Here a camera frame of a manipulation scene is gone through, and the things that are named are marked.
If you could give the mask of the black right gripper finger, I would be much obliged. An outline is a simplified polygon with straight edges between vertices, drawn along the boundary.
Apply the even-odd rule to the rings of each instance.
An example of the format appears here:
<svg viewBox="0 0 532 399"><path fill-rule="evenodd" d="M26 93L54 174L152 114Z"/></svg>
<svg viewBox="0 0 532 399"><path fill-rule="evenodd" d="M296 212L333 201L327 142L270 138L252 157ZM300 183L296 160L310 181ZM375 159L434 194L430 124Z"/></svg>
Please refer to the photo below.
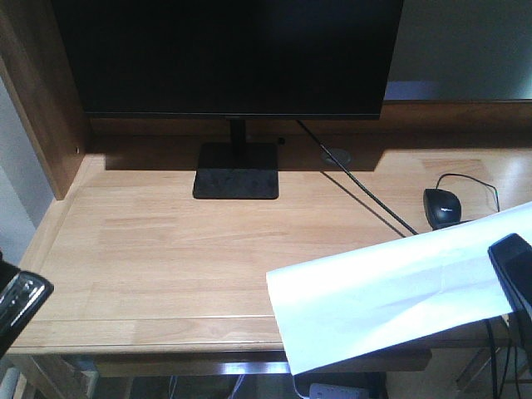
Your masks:
<svg viewBox="0 0 532 399"><path fill-rule="evenodd" d="M531 245L509 234L492 244L488 255L512 308L519 343L531 349Z"/></svg>

